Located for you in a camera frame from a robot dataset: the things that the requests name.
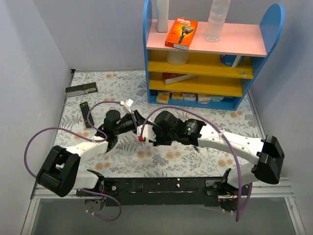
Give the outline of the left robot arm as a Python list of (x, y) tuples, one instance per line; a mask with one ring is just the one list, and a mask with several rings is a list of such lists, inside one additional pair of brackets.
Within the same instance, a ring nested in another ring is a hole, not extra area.
[(105, 188), (104, 176), (94, 170), (82, 170), (81, 163), (112, 150), (118, 135), (130, 131), (136, 133), (144, 120), (137, 110), (123, 117), (117, 110), (108, 111), (92, 141), (65, 148), (52, 147), (36, 182), (60, 197), (73, 189), (87, 189), (94, 196), (100, 195)]

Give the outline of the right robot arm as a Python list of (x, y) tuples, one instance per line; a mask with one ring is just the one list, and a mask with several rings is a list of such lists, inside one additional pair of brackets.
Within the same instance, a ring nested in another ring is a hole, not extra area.
[(227, 170), (221, 182), (222, 191), (234, 194), (240, 186), (256, 181), (276, 185), (280, 181), (284, 151), (275, 136), (249, 138), (230, 132), (219, 133), (211, 125), (197, 119), (182, 121), (168, 111), (155, 118), (153, 131), (157, 145), (170, 145), (176, 141), (184, 145), (214, 148), (235, 153), (247, 160), (240, 170)]

